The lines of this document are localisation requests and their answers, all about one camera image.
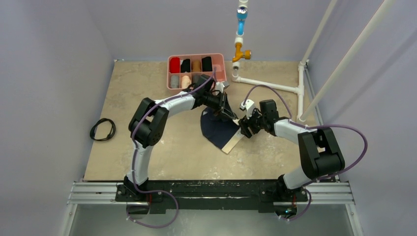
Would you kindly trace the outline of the pink divided organizer tray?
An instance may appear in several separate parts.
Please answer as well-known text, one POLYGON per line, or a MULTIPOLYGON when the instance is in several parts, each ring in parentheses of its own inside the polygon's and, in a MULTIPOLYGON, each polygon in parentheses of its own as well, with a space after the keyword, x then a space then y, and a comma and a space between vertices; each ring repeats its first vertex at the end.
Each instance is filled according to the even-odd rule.
POLYGON ((167 59, 166 87, 169 91, 182 89, 183 80, 194 82, 200 75, 215 75, 218 82, 227 81, 224 57, 221 53, 173 55, 167 59))

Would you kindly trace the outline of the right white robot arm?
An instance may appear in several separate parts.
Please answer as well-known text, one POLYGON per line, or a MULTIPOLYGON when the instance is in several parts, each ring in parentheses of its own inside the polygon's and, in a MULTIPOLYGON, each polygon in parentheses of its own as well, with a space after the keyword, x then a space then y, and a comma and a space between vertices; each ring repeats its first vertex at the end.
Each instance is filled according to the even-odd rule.
POLYGON ((273 194, 280 199, 288 200, 296 189, 308 182, 345 168, 344 157, 331 128, 309 128, 280 117, 272 99, 261 101, 260 108, 248 99, 241 102, 240 109, 246 115, 238 123, 247 138, 263 130, 298 146, 300 166, 277 179, 273 194))

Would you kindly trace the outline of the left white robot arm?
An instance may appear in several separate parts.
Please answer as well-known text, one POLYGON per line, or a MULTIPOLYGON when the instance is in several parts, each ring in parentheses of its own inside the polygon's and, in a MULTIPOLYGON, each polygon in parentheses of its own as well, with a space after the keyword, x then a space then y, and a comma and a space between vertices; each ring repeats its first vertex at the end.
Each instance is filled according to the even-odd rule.
POLYGON ((238 117, 230 107, 226 92, 214 94, 214 85, 215 78, 203 74, 177 95, 161 100, 146 97, 141 101, 128 126, 134 153, 125 181, 132 183, 127 194, 134 201, 141 201, 149 193, 146 182, 151 152, 162 138, 168 118, 205 106, 200 128, 203 136, 219 149, 224 149, 239 131, 235 123, 238 117))

